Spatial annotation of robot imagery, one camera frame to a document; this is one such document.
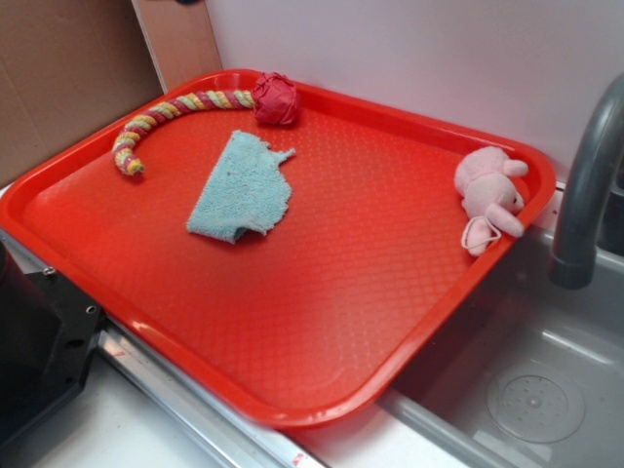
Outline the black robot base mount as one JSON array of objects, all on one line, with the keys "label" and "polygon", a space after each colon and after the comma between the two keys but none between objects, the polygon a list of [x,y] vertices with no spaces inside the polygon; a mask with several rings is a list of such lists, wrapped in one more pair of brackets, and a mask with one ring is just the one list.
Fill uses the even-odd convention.
[{"label": "black robot base mount", "polygon": [[1,447],[85,387],[104,320],[58,272],[23,272],[1,248]]}]

